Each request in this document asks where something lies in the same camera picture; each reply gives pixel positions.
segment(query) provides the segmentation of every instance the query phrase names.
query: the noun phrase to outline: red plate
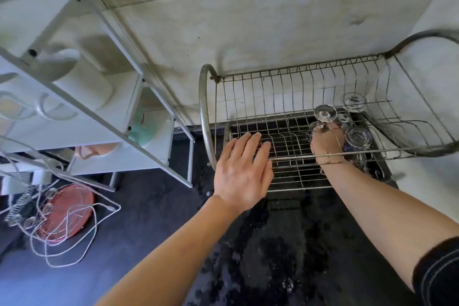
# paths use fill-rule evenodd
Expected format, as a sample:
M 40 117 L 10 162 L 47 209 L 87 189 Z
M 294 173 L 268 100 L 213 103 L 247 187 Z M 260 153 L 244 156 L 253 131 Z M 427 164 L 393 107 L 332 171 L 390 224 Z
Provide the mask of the red plate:
M 53 205 L 51 212 L 46 216 L 43 225 L 37 230 L 42 239 L 51 243 L 59 243 L 64 239 L 72 237 L 80 231 L 92 214 L 92 208 L 85 208 L 94 205 L 94 193 L 86 185 L 71 184 L 62 187 L 57 194 L 45 202 Z

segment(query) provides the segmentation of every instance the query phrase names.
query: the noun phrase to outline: metal wire dish rack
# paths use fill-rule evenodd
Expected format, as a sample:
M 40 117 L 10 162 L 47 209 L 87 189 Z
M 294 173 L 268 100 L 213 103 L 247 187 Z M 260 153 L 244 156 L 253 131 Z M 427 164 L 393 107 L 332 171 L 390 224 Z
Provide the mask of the metal wire dish rack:
M 428 30 L 383 54 L 224 76 L 204 65 L 199 100 L 210 164 L 215 169 L 217 151 L 209 109 L 213 123 L 225 123 L 225 143 L 247 131 L 272 143 L 270 192 L 330 187 L 310 149 L 312 129 L 329 121 L 345 131 L 339 155 L 377 178 L 383 160 L 454 153 L 458 45 L 459 32 Z

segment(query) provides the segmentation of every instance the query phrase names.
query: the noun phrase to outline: dish rack handle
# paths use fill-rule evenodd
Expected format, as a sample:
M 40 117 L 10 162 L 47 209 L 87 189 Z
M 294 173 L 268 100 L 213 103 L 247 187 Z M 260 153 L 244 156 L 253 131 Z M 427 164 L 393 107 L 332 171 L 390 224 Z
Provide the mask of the dish rack handle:
M 210 165 L 215 170 L 217 168 L 217 156 L 215 155 L 212 135 L 210 134 L 209 111 L 207 108 L 207 73 L 210 73 L 211 79 L 215 81 L 215 84 L 220 82 L 221 77 L 217 75 L 214 67 L 210 64 L 203 65 L 199 74 L 199 115 L 201 117 L 202 136 Z

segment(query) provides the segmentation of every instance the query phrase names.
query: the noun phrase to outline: hand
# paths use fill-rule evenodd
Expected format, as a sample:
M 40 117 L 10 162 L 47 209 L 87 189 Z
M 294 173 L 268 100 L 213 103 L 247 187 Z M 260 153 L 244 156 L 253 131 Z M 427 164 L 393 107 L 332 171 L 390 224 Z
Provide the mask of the hand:
M 344 146 L 344 133 L 334 122 L 327 124 L 327 131 L 322 132 L 322 126 L 317 126 L 313 130 L 313 139 L 311 141 L 311 150 L 316 155 L 318 164 L 339 163 L 343 162 L 342 156 L 322 156 L 328 153 L 340 153 Z
M 273 179 L 273 163 L 268 160 L 270 142 L 257 152 L 261 133 L 244 134 L 231 140 L 223 149 L 215 171 L 214 196 L 236 210 L 237 215 L 249 210 L 266 196 Z

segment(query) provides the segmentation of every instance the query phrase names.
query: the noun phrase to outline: orange mug handle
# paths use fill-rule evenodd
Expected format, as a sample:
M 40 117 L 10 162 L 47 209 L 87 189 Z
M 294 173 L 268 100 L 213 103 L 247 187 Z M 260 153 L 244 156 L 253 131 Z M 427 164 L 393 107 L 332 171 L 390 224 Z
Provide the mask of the orange mug handle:
M 89 153 L 89 154 L 87 154 L 86 156 L 83 156 L 83 155 L 81 154 L 81 147 L 76 147 L 76 148 L 75 148 L 75 154 L 76 154 L 79 158 L 82 158 L 83 160 L 87 160 L 87 159 L 89 159 L 89 158 L 92 157 L 92 156 L 99 155 L 99 153 L 98 153 L 96 150 L 94 150 L 93 147 L 87 146 L 87 148 L 88 148 L 89 150 L 91 150 L 92 152 Z

